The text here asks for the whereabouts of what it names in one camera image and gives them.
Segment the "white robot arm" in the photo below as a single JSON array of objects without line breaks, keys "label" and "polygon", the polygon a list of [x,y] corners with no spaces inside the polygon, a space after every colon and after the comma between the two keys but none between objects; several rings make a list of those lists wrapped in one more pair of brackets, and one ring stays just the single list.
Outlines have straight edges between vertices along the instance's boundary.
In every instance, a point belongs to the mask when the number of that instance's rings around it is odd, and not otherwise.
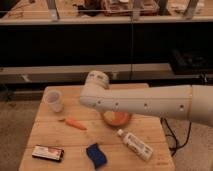
[{"label": "white robot arm", "polygon": [[87,75],[79,102],[97,111],[188,120],[213,127],[213,86],[110,89],[109,77],[93,70]]}]

